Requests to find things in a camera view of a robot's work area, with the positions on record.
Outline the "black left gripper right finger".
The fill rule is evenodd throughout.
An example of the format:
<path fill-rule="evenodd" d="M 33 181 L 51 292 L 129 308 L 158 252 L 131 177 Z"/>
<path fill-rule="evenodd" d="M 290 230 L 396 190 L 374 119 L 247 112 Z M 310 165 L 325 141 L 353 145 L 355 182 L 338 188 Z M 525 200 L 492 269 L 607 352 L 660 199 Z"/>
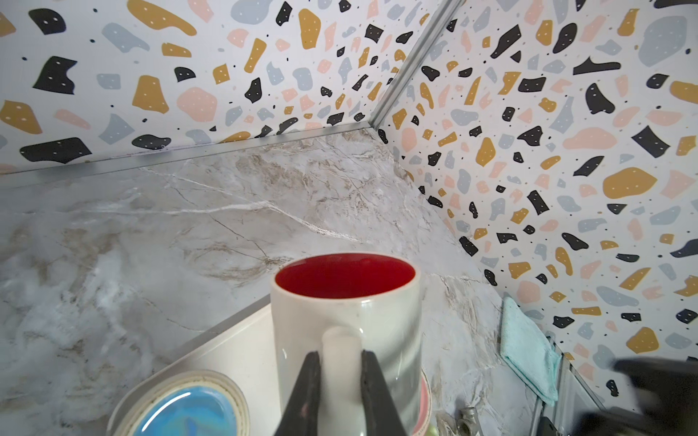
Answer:
<path fill-rule="evenodd" d="M 360 389 L 367 436 L 407 436 L 374 352 L 361 354 Z"/>

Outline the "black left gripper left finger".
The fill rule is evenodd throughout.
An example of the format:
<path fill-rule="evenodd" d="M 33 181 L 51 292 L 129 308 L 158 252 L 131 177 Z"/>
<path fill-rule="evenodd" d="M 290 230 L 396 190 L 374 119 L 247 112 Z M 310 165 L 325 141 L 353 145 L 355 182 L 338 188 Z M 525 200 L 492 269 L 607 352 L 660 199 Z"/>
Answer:
<path fill-rule="evenodd" d="M 321 397 L 319 352 L 305 356 L 275 436 L 318 436 Z"/>

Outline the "white mug red inside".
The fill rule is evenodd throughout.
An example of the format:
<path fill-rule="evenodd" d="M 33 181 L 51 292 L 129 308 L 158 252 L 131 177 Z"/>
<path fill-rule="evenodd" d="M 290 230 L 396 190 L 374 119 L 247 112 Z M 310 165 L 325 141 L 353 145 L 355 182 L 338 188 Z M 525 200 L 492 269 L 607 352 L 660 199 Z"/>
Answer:
<path fill-rule="evenodd" d="M 385 254 L 341 253 L 282 268 L 271 287 L 277 368 L 319 352 L 318 435 L 366 435 L 361 354 L 374 352 L 407 435 L 419 417 L 422 296 L 417 267 Z"/>

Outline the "pink mug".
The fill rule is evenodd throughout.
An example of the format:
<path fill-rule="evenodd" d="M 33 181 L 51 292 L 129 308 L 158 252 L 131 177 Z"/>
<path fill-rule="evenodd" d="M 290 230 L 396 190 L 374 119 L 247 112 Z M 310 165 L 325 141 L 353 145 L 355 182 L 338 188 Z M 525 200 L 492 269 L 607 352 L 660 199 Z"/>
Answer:
<path fill-rule="evenodd" d="M 426 436 L 432 416 L 431 388 L 425 372 L 421 372 L 419 417 L 413 430 L 414 436 Z"/>

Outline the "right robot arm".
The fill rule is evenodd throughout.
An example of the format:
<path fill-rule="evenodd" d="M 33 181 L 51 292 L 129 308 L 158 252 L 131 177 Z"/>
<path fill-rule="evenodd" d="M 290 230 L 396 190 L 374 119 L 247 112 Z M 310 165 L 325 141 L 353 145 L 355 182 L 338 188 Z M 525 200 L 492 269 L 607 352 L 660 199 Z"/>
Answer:
<path fill-rule="evenodd" d="M 608 365 L 630 379 L 637 412 L 618 407 L 586 412 L 574 435 L 696 435 L 697 361 L 615 359 Z"/>

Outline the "blue glazed mug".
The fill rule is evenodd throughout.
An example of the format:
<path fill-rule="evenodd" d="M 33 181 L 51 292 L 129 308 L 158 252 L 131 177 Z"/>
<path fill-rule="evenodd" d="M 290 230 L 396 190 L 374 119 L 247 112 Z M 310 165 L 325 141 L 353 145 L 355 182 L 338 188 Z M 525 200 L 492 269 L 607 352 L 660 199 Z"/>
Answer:
<path fill-rule="evenodd" d="M 136 400 L 112 435 L 248 435 L 249 408 L 229 377 L 209 370 L 171 376 Z"/>

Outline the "small clear glass piece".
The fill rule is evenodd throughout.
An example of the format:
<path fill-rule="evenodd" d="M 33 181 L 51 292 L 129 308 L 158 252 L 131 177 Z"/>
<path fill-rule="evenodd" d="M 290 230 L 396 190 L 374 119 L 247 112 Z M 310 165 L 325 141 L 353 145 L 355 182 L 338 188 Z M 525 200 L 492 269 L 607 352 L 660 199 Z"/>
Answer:
<path fill-rule="evenodd" d="M 459 409 L 455 416 L 436 413 L 436 428 L 440 435 L 483 436 L 482 426 L 474 407 Z"/>

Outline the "beige rectangular tray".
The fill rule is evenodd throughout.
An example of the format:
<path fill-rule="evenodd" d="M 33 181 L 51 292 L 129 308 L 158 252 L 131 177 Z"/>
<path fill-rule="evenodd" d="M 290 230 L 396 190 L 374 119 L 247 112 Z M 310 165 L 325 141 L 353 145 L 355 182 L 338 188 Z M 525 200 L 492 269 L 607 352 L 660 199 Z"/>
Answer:
<path fill-rule="evenodd" d="M 269 296 L 194 338 L 182 349 L 185 354 L 142 381 L 117 404 L 105 431 L 107 435 L 116 434 L 129 410 L 158 383 L 193 370 L 219 372 L 238 385 L 248 406 L 252 435 L 276 433 L 302 364 L 298 362 L 294 370 L 283 374 L 277 368 Z"/>

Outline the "teal folded cloth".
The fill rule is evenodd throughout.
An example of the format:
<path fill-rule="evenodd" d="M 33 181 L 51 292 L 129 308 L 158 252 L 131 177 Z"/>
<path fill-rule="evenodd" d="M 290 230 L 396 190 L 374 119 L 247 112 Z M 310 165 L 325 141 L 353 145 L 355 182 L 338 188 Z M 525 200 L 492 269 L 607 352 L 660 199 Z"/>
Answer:
<path fill-rule="evenodd" d="M 555 405 L 562 356 L 511 297 L 503 304 L 500 355 L 543 403 Z"/>

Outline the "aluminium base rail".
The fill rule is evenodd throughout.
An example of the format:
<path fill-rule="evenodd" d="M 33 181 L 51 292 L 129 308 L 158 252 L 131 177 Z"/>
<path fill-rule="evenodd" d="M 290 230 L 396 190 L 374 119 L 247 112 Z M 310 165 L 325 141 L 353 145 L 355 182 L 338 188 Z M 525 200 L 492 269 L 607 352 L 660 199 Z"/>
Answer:
<path fill-rule="evenodd" d="M 529 435 L 576 435 L 576 426 L 583 416 L 603 410 L 603 403 L 574 368 L 572 358 L 561 351 L 551 336 L 547 339 L 560 356 L 556 377 L 558 400 L 550 405 L 536 399 Z"/>

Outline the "aluminium corner post right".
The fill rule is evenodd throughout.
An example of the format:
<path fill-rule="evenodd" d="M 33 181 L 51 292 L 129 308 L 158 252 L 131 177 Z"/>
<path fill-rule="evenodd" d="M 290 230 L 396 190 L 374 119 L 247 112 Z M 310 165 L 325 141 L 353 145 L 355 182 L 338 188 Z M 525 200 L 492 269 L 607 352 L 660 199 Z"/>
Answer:
<path fill-rule="evenodd" d="M 405 59 L 402 68 L 396 74 L 392 84 L 387 87 L 384 97 L 371 116 L 369 125 L 371 125 L 374 130 L 377 130 L 385 121 L 385 118 L 387 118 L 400 94 L 402 94 L 405 87 L 409 85 L 411 78 L 416 74 L 416 70 L 425 60 L 441 32 L 445 30 L 448 23 L 454 18 L 454 15 L 461 5 L 463 5 L 463 1 L 461 0 L 443 1 L 438 9 L 436 9 L 436 12 L 429 18 L 429 21 L 424 27 L 424 32 L 416 40 L 413 50 Z"/>

